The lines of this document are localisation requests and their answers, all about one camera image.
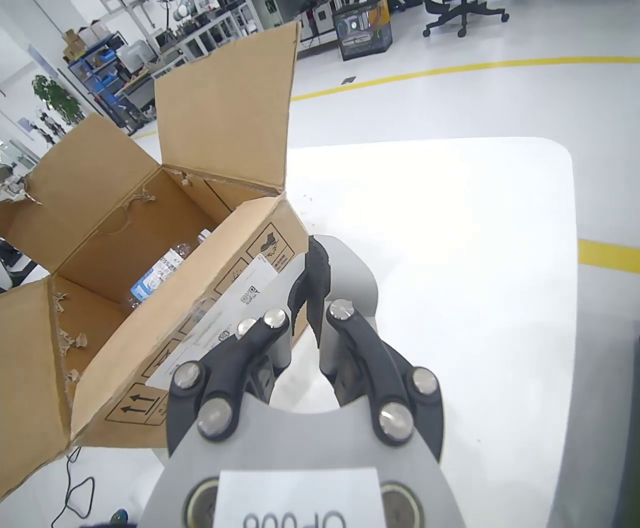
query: blue storage bin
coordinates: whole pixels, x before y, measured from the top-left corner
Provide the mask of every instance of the blue storage bin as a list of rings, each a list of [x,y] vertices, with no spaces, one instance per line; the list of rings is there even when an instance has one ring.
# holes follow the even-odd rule
[[[103,54],[99,54],[98,57],[102,62],[109,62],[110,60],[113,60],[116,58],[116,52],[110,49],[109,51],[106,51]]]

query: potted plant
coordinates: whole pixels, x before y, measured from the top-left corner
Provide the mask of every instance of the potted plant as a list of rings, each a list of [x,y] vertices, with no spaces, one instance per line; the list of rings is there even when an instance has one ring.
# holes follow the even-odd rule
[[[67,125],[77,125],[84,119],[78,101],[56,81],[36,75],[31,85],[33,93],[47,104],[49,110],[58,112]]]

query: printed arrow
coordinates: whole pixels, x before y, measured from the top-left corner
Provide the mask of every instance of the printed arrow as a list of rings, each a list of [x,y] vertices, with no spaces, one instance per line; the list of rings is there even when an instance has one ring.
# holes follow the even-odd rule
[[[143,401],[156,401],[155,398],[145,398],[143,396],[140,396],[139,394],[134,394],[133,396],[129,396],[133,401],[138,401],[139,399],[143,400]]]
[[[120,409],[122,409],[122,411],[125,412],[125,413],[128,413],[129,411],[131,411],[133,413],[145,413],[145,412],[147,412],[144,409],[134,409],[132,407],[129,407],[128,405],[126,407],[120,407]]]

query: cardboard box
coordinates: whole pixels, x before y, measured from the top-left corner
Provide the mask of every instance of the cardboard box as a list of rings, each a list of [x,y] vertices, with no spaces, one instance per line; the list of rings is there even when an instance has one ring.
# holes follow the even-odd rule
[[[78,35],[88,47],[97,44],[100,40],[98,35],[93,32],[92,28],[80,28],[80,31],[78,31]]]
[[[63,53],[69,61],[74,61],[78,56],[84,53],[85,49],[86,46],[84,45],[84,42],[82,40],[77,40],[72,44],[68,44]]]
[[[73,44],[74,42],[82,41],[80,35],[78,35],[73,29],[66,31],[65,34],[62,35],[62,39],[67,44]]]
[[[91,30],[95,33],[95,36],[98,37],[98,40],[102,40],[111,35],[109,28],[100,21],[91,24]]]
[[[0,296],[0,495],[72,444],[166,445],[166,393],[144,385],[150,373],[267,240],[278,270],[307,250],[282,194],[297,43],[288,24],[160,78],[163,165],[94,114],[35,168],[41,205],[0,204],[0,236],[52,272]],[[133,283],[203,228],[126,317]]]

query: white label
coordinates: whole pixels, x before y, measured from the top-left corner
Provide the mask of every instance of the white label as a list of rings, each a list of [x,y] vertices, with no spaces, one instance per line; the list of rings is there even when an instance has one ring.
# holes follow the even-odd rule
[[[254,258],[145,385],[169,390],[175,370],[187,361],[201,359],[215,345],[234,333],[244,309],[277,276],[278,272],[262,255]]]
[[[223,471],[213,528],[386,528],[375,468]]]
[[[139,301],[148,299],[183,262],[178,252],[170,249],[131,287],[131,293]]]

